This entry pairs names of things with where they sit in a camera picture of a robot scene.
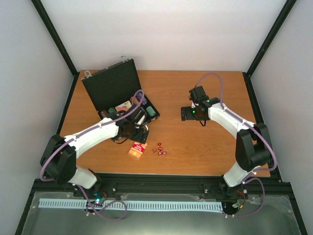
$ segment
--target purple cable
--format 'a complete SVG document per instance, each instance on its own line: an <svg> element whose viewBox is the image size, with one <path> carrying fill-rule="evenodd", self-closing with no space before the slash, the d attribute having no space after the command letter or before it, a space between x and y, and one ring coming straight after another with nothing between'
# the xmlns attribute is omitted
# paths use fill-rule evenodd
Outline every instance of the purple cable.
<svg viewBox="0 0 313 235"><path fill-rule="evenodd" d="M101 218L103 218L103 219L105 219L105 220L109 220L109 221L117 221L117 220L120 220L120 219L122 219L122 218L125 217L125 215L126 215L126 213L127 213L127 205L126 205L125 202L115 200L115 201L112 201L112 202L108 203L108 204L107 204L105 207L103 207L101 210L97 211L97 210L93 207L93 204L92 204L91 201L89 200L89 198L88 198L88 196L87 196L85 190L83 189L83 187L80 186L80 185L77 185L77 186L78 186L78 188L82 191L84 197L85 197L86 200L88 201L89 206L90 206L90 207L92 208L92 210L93 210L98 216L100 216ZM103 210L105 210L106 208L108 208L108 207L109 207L110 205L112 205L113 203L117 203L117 202L122 203L122 204L124 205L124 207L125 207L124 214L122 214L121 217L116 218L116 219L110 219L110 218L107 218L107 217L103 216L102 214L100 214L100 212L102 212Z"/></svg>
<svg viewBox="0 0 313 235"><path fill-rule="evenodd" d="M237 116L234 112L232 112L230 109L224 107L224 104L223 104L223 94L224 94L224 84L223 84L223 80L222 78L217 74L217 73L214 73L214 72L209 72L207 73L206 75L204 75L202 78L199 79L199 81L196 83L195 87L198 86L198 84L205 78L207 77L208 75L216 75L219 79L220 79L220 82L221 82L221 98L220 98L220 103L221 103L221 107L225 110L225 112L227 112L228 114L230 114L232 117L234 117L235 119L237 119L238 121L242 122L246 127L248 127L250 130L252 130L254 132L254 134L256 134L260 140L264 143L264 145L266 146L266 148L268 148L271 156L273 157L273 162L274 162L274 165L273 167L271 168L268 168L268 169L256 169L255 171L258 172L258 171L271 171L271 170L275 170L276 167L277 167L277 158L276 158L276 155L273 151L273 149L271 148L271 146L269 145L269 143L263 138L263 136L260 135L259 132L257 132L252 126L250 126L248 123L244 122L244 120L242 118L240 118L239 116Z"/></svg>
<svg viewBox="0 0 313 235"><path fill-rule="evenodd" d="M143 91L142 89L140 89L140 90L138 90L138 91L135 92L133 98L135 98L136 95L137 95L139 92L142 93L142 97L141 97L139 103L136 105L136 107L135 107L133 110L131 110L129 113L127 113L127 114L125 114L124 116L121 116L121 117L119 117L119 118L117 118L117 119L115 119L115 120L111 120L111 121L102 123L101 126L106 126L106 125L109 125L109 124L111 124L111 123L118 122L118 121L120 121L120 120L122 120L122 119L128 117L128 116L131 115L136 109L138 109L138 108L140 107L141 103L143 102L143 99L144 99L144 96L145 96L144 91ZM93 130L99 128L99 127L100 127L100 126L98 126L98 125L97 125L97 126L94 126L94 127L91 127L91 128L89 128L89 129L83 131L82 133L78 134L78 135L76 136L76 138L79 138L79 137L83 136L84 134L86 134L86 133L88 133L88 132L90 132L90 131L93 131ZM45 178L44 178L45 169L46 169L46 167L48 166L48 164L51 162L51 160L58 154L58 152L60 152L65 146L67 146L67 145L68 145L69 143L71 143L72 141L74 141L74 139L69 139L68 141L66 141L65 143L63 143L63 144L62 144L60 147L58 147L58 148L51 154L51 156L47 159L47 161L45 162L45 164L44 164L43 167L41 168L40 174L39 174L39 178L40 178L42 181L53 181L53 180L54 180L54 179L52 179L52 178L50 178L50 179L45 179Z"/></svg>
<svg viewBox="0 0 313 235"><path fill-rule="evenodd" d="M260 182L260 185L261 185L261 187L262 187L262 194L263 194L262 203L260 204L259 208L256 209L254 212L252 212L252 213L250 213L250 214L245 214L245 215L234 215L234 217L236 217L236 218L248 217L248 216L251 216L251 215L256 214L257 212L259 212L259 211L262 209L262 207L263 207L263 205L264 205L264 200L265 200L265 190L264 190L264 185L263 185L262 181L261 181L259 178L251 178L251 179L249 179L248 181L246 181L245 184L248 184L248 183L250 183L251 181L254 181L254 180L259 181L259 182Z"/></svg>

